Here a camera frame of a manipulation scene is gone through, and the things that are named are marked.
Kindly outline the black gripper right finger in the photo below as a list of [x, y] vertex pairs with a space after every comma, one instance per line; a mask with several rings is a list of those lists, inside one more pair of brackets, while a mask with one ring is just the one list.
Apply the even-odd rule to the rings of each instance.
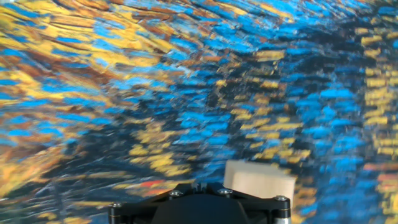
[[291, 224], [290, 199], [283, 195], [260, 198], [229, 189], [221, 183], [199, 183], [198, 193], [209, 196], [199, 208], [206, 223]]

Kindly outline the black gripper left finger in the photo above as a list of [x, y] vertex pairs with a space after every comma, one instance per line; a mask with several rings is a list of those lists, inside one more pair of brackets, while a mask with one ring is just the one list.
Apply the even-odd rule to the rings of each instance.
[[199, 184], [178, 184], [174, 189], [140, 202], [113, 202], [108, 206], [109, 224], [134, 223], [137, 216], [153, 217], [165, 202], [200, 191]]

